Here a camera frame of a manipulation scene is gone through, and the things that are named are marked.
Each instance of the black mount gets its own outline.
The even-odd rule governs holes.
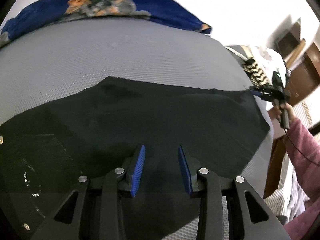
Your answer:
[[[286,73],[286,83],[289,82],[290,71]],[[251,86],[249,90],[253,95],[260,97],[264,101],[274,102],[276,106],[285,104],[290,99],[290,92],[284,89],[280,73],[273,72],[272,85],[264,85],[260,88]],[[281,109],[280,127],[290,129],[288,111]]]
[[[105,176],[81,176],[59,206],[37,228],[31,240],[126,240],[122,199],[138,191],[145,147]],[[181,174],[191,198],[201,198],[196,240],[223,240],[222,198],[228,207],[230,240],[289,240],[287,232],[262,198],[241,176],[226,179],[203,168],[182,146]]]

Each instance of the black fabric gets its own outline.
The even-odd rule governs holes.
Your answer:
[[[199,212],[199,200],[184,193],[178,146],[183,144],[219,176],[232,178],[242,172],[269,129],[248,91],[108,77],[0,127],[1,191],[9,193],[13,206],[6,208],[2,197],[1,208],[9,220],[17,216],[30,226],[28,232],[16,229],[27,239],[79,176],[106,174],[143,143],[140,189],[134,199],[124,201],[127,238],[161,239]]]
[[[288,218],[286,216],[283,215],[279,215],[277,216],[277,219],[280,221],[280,223],[284,226],[286,224],[286,222],[288,221]]]

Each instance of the metal screw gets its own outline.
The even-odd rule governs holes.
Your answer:
[[[28,230],[28,231],[30,230],[30,227],[29,227],[26,223],[24,223],[23,226],[24,226],[24,228],[25,228],[26,230]]]
[[[88,179],[88,177],[86,175],[82,175],[82,176],[79,177],[78,180],[79,180],[79,182],[86,182],[87,179]]]
[[[123,168],[116,168],[115,169],[115,173],[116,174],[122,174],[122,173],[124,173],[124,169]]]
[[[244,178],[241,177],[241,176],[236,176],[236,182],[243,183],[244,182]]]
[[[199,169],[199,172],[200,172],[201,174],[208,174],[208,173],[209,173],[209,170],[206,169],[206,168],[201,168],[201,169]]]

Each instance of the textured surface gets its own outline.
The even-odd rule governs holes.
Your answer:
[[[229,240],[229,220],[227,198],[222,197],[223,208],[223,239]],[[198,230],[199,217],[185,225],[178,231],[164,237],[162,240],[196,240]]]
[[[251,84],[230,53],[202,34],[137,19],[68,22],[29,33],[0,50],[0,124],[109,75],[220,90],[244,90]],[[265,104],[257,103],[271,124]],[[260,195],[272,133],[242,173]],[[188,224],[189,236],[196,224]]]

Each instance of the person's arm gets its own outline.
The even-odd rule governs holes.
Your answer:
[[[288,156],[296,170],[300,186],[314,202],[320,198],[320,146],[301,120],[295,116],[292,107],[287,104],[282,108],[288,110],[290,120],[290,129],[287,134],[292,142],[286,135],[284,136]]]

